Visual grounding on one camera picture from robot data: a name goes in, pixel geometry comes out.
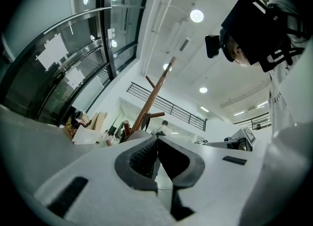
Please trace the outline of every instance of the person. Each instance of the person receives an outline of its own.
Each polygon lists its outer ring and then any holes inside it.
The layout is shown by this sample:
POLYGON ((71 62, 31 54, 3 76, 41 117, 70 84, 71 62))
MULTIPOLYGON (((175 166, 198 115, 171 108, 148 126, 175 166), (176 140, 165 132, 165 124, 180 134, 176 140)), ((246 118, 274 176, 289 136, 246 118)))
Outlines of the person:
POLYGON ((151 135, 153 136, 171 136, 171 131, 169 128, 167 128, 167 125, 168 125, 168 121, 164 120, 162 122, 162 126, 159 127, 157 130, 152 130, 151 131, 151 135))
MULTIPOLYGON (((291 0, 270 0, 268 7, 278 7, 281 11, 297 14, 298 10, 293 5, 291 0)), ((292 29, 297 30, 296 25, 290 26, 292 29)), ((297 37, 295 35, 287 34, 291 41, 291 47, 305 48, 307 39, 304 37, 297 37)), ((230 62, 236 62, 241 65, 250 66, 245 54, 240 49, 236 41, 222 28, 220 31, 220 44, 224 55, 230 62)), ((288 107, 280 91, 278 90, 279 84, 285 79, 290 70, 294 67, 301 55, 292 57, 292 65, 289 66, 286 61, 278 64, 273 70, 269 71, 270 88, 268 94, 268 105, 270 111, 270 118, 272 123, 272 132, 275 133, 284 127, 294 123, 293 118, 288 111, 288 107)))

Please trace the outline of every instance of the black strip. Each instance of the black strip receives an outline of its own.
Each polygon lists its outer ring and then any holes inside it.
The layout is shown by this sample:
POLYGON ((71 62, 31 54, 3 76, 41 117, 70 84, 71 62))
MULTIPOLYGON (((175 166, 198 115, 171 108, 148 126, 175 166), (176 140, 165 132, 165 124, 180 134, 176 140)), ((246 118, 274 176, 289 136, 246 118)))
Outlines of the black strip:
POLYGON ((133 42, 133 43, 131 43, 131 44, 128 44, 128 45, 122 47, 119 51, 117 51, 117 52, 113 55, 113 58, 116 58, 116 57, 119 56, 120 54, 124 53, 126 50, 128 50, 128 49, 130 49, 130 48, 132 48, 132 47, 134 47, 134 46, 136 46, 136 45, 138 45, 138 42, 133 42))
POLYGON ((59 217, 64 217, 65 213, 85 188, 87 182, 86 178, 75 177, 47 208, 59 217))
POLYGON ((225 160, 225 161, 230 161, 230 162, 232 162, 232 163, 240 164, 240 165, 245 165, 245 164, 246 164, 246 161, 247 161, 247 160, 245 160, 245 159, 234 158, 234 157, 230 157, 230 156, 224 157, 223 160, 225 160))

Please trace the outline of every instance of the metal handrail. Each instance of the metal handrail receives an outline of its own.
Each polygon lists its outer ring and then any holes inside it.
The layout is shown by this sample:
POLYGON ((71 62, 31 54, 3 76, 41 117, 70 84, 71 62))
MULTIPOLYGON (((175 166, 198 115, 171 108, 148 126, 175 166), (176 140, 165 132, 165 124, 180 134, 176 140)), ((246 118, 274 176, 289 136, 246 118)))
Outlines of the metal handrail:
POLYGON ((256 116, 254 118, 248 119, 248 120, 244 120, 244 121, 241 121, 241 122, 236 122, 234 124, 237 124, 239 126, 247 126, 250 129, 255 129, 256 126, 258 125, 256 123, 260 124, 261 128, 265 128, 265 127, 270 126, 271 125, 271 120, 270 120, 269 112, 267 112, 265 114, 262 114, 262 115, 259 115, 259 116, 256 116))
MULTIPOLYGON (((137 98, 143 100, 143 101, 147 101, 149 94, 151 93, 151 91, 143 88, 142 86, 132 82, 132 84, 130 85, 130 87, 127 89, 127 91, 129 94, 132 94, 134 96, 136 96, 137 98)), ((160 96, 156 96, 156 99, 153 103, 153 106, 155 106, 156 108, 186 122, 189 123, 190 125, 205 131, 205 127, 206 127, 206 120, 203 120, 193 114, 191 114, 190 112, 182 109, 181 107, 173 104, 172 102, 160 97, 160 96)))

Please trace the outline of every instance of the cardboard box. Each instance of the cardboard box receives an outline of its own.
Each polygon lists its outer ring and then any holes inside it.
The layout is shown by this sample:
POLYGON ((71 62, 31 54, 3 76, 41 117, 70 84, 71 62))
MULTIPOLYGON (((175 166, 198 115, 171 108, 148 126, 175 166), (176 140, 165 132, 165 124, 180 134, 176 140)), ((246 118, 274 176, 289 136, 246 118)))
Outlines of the cardboard box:
POLYGON ((104 139, 104 133, 89 130, 80 125, 72 142, 74 144, 95 144, 97 141, 103 141, 104 139))
POLYGON ((104 120, 106 119, 107 115, 108 115, 107 112, 105 112, 105 113, 100 112, 99 113, 97 121, 96 121, 96 125, 94 126, 95 131, 101 131, 102 126, 104 124, 104 120))
POLYGON ((88 127, 86 127, 86 129, 90 129, 90 130, 94 129, 94 126, 96 125, 96 121, 97 121, 98 115, 99 115, 98 113, 93 115, 93 118, 91 119, 91 123, 90 123, 90 125, 88 127))

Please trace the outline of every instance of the black slot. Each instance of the black slot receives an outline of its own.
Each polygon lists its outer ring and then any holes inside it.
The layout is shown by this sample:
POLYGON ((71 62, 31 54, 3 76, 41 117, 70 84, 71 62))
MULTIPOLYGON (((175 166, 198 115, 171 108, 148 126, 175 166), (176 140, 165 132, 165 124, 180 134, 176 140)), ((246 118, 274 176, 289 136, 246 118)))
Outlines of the black slot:
POLYGON ((234 157, 230 157, 230 156, 224 157, 223 160, 230 161, 232 163, 240 164, 240 165, 245 165, 246 164, 246 160, 245 159, 234 158, 234 157))
POLYGON ((47 208, 59 217, 64 217, 65 213, 73 205, 87 182, 88 180, 86 178, 75 177, 47 208))

